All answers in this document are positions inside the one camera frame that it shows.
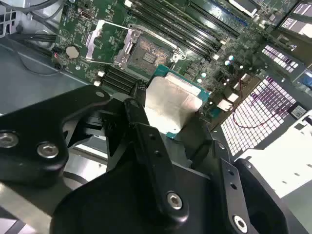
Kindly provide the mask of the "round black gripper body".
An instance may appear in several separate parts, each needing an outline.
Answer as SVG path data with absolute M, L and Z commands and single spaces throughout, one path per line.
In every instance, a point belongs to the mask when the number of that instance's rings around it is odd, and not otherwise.
M 53 234 L 222 234 L 218 162 L 210 177 L 175 166 L 168 156 L 119 162 L 67 195 L 56 208 Z

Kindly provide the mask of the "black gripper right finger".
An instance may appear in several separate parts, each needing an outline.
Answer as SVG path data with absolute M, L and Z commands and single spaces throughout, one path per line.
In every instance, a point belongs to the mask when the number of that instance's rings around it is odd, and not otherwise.
M 209 176 L 217 224 L 228 234 L 305 234 L 307 230 L 247 160 L 231 162 L 200 117 L 189 120 L 191 168 Z

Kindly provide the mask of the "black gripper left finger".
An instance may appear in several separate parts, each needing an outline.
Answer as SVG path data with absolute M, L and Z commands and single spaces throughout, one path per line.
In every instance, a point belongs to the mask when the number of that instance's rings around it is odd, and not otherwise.
M 1 181 L 55 184 L 69 158 L 66 137 L 81 140 L 80 121 L 94 111 L 100 111 L 108 128 L 111 156 L 118 159 L 115 167 L 119 162 L 168 156 L 158 129 L 149 124 L 137 100 L 113 101 L 106 92 L 86 85 L 0 118 Z

